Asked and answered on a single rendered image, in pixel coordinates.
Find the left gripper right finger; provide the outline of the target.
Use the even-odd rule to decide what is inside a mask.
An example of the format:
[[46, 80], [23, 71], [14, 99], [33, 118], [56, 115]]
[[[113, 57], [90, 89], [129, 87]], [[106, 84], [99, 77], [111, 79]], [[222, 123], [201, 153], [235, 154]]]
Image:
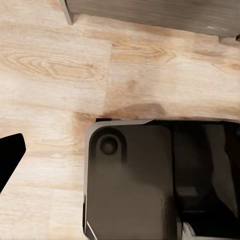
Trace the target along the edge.
[[240, 172], [240, 135], [229, 133], [227, 135], [224, 151]]

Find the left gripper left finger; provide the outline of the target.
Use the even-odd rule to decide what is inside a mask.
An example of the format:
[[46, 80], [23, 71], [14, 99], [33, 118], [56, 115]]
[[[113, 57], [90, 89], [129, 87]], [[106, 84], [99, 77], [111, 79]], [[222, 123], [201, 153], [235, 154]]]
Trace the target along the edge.
[[0, 193], [26, 152], [21, 133], [0, 138]]

